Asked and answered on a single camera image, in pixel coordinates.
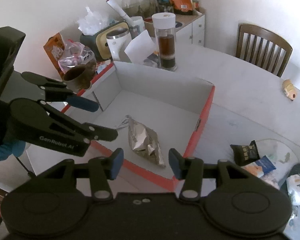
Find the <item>wooden chair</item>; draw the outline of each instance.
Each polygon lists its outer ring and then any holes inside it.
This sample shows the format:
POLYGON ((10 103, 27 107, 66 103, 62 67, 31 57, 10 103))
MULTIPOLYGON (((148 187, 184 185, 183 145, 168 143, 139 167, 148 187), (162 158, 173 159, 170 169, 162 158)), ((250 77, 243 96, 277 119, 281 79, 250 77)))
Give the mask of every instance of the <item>wooden chair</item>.
POLYGON ((269 71, 272 74, 281 77, 292 53, 292 47, 290 46, 290 44, 287 43, 287 41, 285 41, 282 37, 269 30, 266 30, 264 28, 252 24, 242 24, 239 27, 237 52, 235 55, 237 58, 241 58, 241 54, 243 54, 242 46, 243 46, 243 36, 245 33, 247 33, 248 35, 245 43, 243 60, 249 61, 250 63, 256 66, 259 66, 265 69, 266 71, 269 71), (252 35, 254 37, 253 37, 252 47, 250 49, 250 40, 252 35), (268 54, 270 42, 272 43, 272 46, 270 49, 270 54, 268 54), (276 46, 278 48, 276 49, 276 53, 275 53, 276 56, 274 59, 273 55, 276 46), (282 50, 285 51, 283 59, 282 59, 283 54, 281 53, 282 50), (278 65, 279 59, 282 59, 280 67, 278 65))

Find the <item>paper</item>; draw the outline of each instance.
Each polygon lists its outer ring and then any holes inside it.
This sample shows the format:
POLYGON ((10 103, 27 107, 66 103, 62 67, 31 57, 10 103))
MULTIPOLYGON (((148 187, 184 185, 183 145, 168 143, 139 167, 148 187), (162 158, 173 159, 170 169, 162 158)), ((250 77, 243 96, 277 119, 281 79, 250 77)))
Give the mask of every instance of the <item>paper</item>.
POLYGON ((132 63, 142 64, 156 49, 147 30, 134 38, 126 47, 124 52, 127 54, 132 63))

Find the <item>small figurine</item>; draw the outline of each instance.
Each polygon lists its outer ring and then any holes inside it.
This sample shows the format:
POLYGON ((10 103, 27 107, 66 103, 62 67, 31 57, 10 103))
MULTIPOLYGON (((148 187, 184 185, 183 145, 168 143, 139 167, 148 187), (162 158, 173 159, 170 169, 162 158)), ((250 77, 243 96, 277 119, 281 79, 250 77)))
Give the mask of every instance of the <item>small figurine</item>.
POLYGON ((283 88, 283 91, 286 94, 286 96, 288 98, 290 98, 291 101, 293 101, 296 98, 296 96, 297 96, 297 90, 293 86, 293 84, 291 83, 290 79, 287 79, 287 80, 283 81, 282 88, 283 88))

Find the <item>white tube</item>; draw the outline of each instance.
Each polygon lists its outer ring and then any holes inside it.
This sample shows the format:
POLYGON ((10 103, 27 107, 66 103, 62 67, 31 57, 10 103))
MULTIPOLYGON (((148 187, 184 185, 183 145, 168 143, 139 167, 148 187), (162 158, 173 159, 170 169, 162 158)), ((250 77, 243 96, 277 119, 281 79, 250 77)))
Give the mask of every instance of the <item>white tube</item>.
POLYGON ((122 10, 122 8, 119 6, 119 4, 117 4, 115 0, 107 0, 106 2, 112 7, 113 10, 115 10, 123 19, 126 20, 129 26, 134 25, 132 19, 124 10, 122 10))

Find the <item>wall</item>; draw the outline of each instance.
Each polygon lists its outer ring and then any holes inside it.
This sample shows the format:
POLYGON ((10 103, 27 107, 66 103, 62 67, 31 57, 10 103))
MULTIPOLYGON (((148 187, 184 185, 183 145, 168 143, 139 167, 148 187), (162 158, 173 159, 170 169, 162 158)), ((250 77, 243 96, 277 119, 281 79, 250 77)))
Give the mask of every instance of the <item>wall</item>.
MULTIPOLYGON (((300 89, 300 0, 200 1, 206 8, 206 47, 234 55, 240 23, 272 30, 293 47, 282 77, 291 78, 300 89)), ((105 0, 0 0, 0 27, 10 25, 27 35, 15 62, 16 70, 57 78, 42 46, 49 37, 84 16, 86 5, 115 15, 105 0)))
POLYGON ((235 55, 238 25, 271 30, 293 47, 282 78, 300 89, 300 0, 200 0, 206 9, 205 47, 235 55))

